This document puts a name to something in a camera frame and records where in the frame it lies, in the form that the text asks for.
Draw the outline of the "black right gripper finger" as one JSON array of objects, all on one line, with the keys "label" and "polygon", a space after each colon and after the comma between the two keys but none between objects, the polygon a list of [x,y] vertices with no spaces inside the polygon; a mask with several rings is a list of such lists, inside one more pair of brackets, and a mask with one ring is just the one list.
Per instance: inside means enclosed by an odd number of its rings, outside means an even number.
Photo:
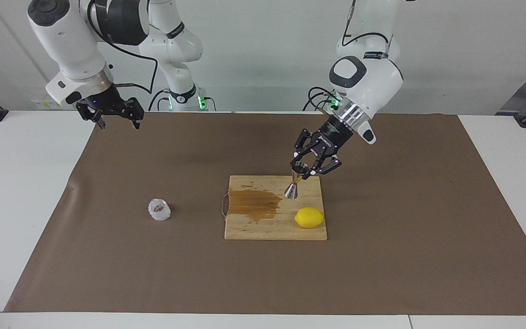
[{"label": "black right gripper finger", "polygon": [[106,123],[102,117],[102,111],[100,110],[94,110],[90,107],[81,107],[80,108],[80,115],[83,120],[85,121],[92,121],[100,127],[101,130],[105,130]]},{"label": "black right gripper finger", "polygon": [[136,130],[140,129],[140,121],[144,118],[144,109],[137,98],[124,101],[124,117],[129,119]]}]

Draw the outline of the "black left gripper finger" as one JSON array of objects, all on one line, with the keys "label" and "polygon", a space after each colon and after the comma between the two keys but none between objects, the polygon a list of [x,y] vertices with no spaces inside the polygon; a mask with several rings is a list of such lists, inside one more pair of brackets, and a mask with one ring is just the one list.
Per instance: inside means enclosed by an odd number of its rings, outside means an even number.
[{"label": "black left gripper finger", "polygon": [[305,179],[314,175],[326,175],[342,165],[342,161],[336,156],[332,155],[329,158],[317,158],[313,165],[305,174]]},{"label": "black left gripper finger", "polygon": [[311,133],[307,129],[302,129],[295,142],[294,158],[290,162],[292,170],[311,170],[309,165],[303,162],[303,156],[309,153],[305,142],[311,137]]}]

